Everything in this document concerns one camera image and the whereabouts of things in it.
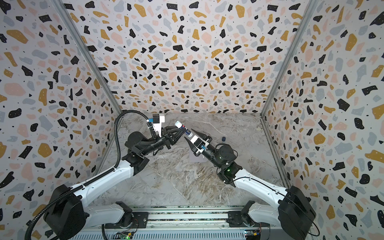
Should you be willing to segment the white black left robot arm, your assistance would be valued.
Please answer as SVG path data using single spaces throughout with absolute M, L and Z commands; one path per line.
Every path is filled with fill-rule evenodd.
M 68 240 L 84 227 L 118 223 L 129 215 L 130 208 L 122 203 L 112 204 L 101 210 L 88 210 L 89 204 L 101 194 L 141 172 L 148 164 L 146 155 L 157 154 L 163 148 L 170 149 L 185 133 L 176 126 L 161 129 L 161 135 L 155 139 L 146 138 L 140 132 L 128 136 L 125 146 L 128 153 L 117 167 L 72 187 L 61 185 L 51 196 L 51 207 L 44 214 L 44 221 L 60 240 Z

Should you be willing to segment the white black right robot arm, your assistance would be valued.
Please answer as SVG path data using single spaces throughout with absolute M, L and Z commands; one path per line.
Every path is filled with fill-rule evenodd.
M 280 187 L 262 180 L 236 163 L 238 152 L 229 144 L 211 144 L 212 138 L 187 130 L 185 139 L 196 157 L 204 156 L 219 169 L 217 175 L 226 185 L 245 190 L 266 202 L 267 208 L 249 201 L 242 209 L 243 223 L 256 222 L 281 226 L 294 240 L 304 240 L 314 225 L 316 213 L 303 192 L 295 187 Z

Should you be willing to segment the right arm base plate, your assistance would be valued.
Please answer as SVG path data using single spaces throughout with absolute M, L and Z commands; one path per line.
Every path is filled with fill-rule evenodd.
M 231 228 L 258 228 L 260 223 L 246 217 L 241 211 L 229 211 L 226 222 Z

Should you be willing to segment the blue glue stick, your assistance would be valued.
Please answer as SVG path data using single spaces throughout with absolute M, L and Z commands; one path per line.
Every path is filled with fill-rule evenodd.
M 185 125 L 183 125 L 180 121 L 176 121 L 175 122 L 175 126 L 178 128 L 178 129 L 181 129 L 184 131 L 185 135 L 188 137 L 188 138 L 191 138 L 193 136 L 192 132 L 187 128 L 185 127 Z

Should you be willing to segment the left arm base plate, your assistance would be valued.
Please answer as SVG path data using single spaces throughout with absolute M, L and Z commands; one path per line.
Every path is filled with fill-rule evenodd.
M 119 221 L 122 229 L 145 229 L 149 218 L 148 212 L 129 212 L 125 213 Z

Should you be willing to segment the lavender envelope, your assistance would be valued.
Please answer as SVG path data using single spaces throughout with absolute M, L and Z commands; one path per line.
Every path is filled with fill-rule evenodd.
M 191 163 L 205 163 L 208 161 L 203 155 L 196 157 L 193 153 L 190 153 L 189 157 Z

